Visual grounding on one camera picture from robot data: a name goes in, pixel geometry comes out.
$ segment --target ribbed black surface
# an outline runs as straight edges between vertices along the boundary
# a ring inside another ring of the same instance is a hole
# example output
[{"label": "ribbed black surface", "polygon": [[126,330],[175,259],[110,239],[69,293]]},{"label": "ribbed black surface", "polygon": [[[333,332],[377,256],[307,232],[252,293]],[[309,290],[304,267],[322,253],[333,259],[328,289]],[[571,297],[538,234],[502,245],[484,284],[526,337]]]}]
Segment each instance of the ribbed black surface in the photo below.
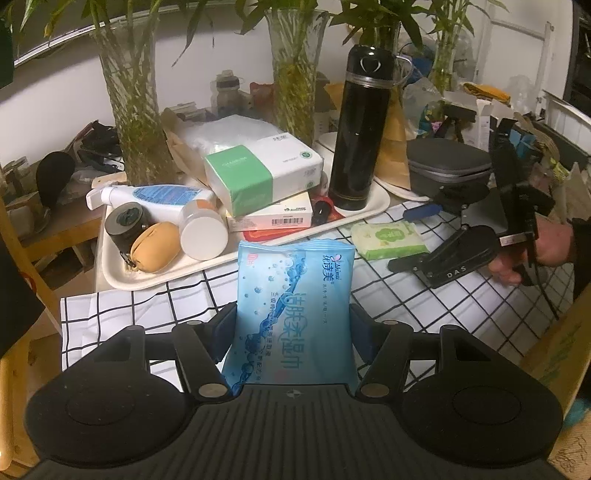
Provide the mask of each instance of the ribbed black surface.
[{"label": "ribbed black surface", "polygon": [[455,465],[416,445],[389,408],[339,385],[247,385],[228,403],[197,410],[184,432],[132,465],[82,470],[45,461],[27,480],[558,480],[537,460],[508,469]]}]

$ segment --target thermos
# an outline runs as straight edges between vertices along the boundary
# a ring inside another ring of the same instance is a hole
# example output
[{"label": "thermos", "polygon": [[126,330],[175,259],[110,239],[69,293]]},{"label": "thermos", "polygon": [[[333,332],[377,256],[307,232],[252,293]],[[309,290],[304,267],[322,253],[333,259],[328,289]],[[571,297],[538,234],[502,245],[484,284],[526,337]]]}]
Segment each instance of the thermos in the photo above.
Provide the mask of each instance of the thermos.
[{"label": "thermos", "polygon": [[369,197],[384,131],[397,57],[384,48],[349,52],[329,197],[336,207],[361,210]]}]

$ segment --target barcode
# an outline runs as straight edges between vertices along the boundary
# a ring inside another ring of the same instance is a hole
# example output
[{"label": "barcode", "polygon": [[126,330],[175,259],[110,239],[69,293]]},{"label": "barcode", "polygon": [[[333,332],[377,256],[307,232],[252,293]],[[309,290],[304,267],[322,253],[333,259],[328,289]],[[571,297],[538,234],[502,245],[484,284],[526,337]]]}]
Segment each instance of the barcode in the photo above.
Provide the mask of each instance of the barcode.
[{"label": "barcode", "polygon": [[274,218],[271,225],[287,225],[288,223],[304,223],[303,218]]}]

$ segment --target blue plastic bag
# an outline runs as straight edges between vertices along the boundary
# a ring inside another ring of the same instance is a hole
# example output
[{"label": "blue plastic bag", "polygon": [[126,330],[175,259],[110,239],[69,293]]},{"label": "blue plastic bag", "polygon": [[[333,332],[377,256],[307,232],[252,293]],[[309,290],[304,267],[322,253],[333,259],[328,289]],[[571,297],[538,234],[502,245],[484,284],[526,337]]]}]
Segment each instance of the blue plastic bag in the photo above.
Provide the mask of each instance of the blue plastic bag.
[{"label": "blue plastic bag", "polygon": [[358,383],[349,330],[355,247],[335,240],[240,242],[238,316],[222,373],[247,383]]}]

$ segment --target white lid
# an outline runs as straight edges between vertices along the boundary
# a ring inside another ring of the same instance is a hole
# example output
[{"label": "white lid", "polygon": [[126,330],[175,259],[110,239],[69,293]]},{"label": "white lid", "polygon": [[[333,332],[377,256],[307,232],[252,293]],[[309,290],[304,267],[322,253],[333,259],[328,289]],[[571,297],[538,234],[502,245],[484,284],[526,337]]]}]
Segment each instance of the white lid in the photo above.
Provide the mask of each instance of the white lid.
[{"label": "white lid", "polygon": [[108,205],[111,191],[114,187],[107,186],[92,189],[86,194],[86,205],[90,210],[95,210],[101,205]]},{"label": "white lid", "polygon": [[220,214],[199,208],[196,201],[181,210],[180,234],[183,252],[195,260],[211,260],[228,244],[228,229]]}]

